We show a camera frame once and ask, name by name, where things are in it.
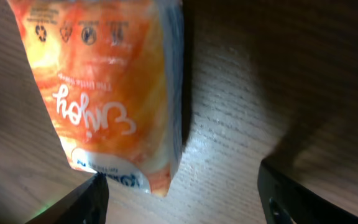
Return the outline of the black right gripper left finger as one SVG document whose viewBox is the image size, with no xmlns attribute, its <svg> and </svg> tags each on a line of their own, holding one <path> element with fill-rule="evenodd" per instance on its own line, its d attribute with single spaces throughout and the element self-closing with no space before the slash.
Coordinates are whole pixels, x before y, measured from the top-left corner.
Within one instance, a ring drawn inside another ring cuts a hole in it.
<svg viewBox="0 0 358 224">
<path fill-rule="evenodd" d="M 108 200 L 107 178 L 96 173 L 26 224 L 105 224 Z"/>
</svg>

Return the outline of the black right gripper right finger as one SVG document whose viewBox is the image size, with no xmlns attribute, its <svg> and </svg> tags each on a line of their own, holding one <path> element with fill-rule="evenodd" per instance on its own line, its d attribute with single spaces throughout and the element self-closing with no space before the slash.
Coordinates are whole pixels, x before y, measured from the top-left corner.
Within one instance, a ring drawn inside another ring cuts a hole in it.
<svg viewBox="0 0 358 224">
<path fill-rule="evenodd" d="M 283 175 L 266 160 L 260 163 L 257 186 L 269 224 L 358 224 L 358 217 Z"/>
</svg>

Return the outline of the orange small box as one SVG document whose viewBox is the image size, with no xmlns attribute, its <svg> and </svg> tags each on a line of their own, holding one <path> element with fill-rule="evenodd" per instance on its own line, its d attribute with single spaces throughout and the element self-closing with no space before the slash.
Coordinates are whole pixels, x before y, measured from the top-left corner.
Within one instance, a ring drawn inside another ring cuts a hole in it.
<svg viewBox="0 0 358 224">
<path fill-rule="evenodd" d="M 181 1 L 10 1 L 71 168 L 166 196 L 181 160 Z"/>
</svg>

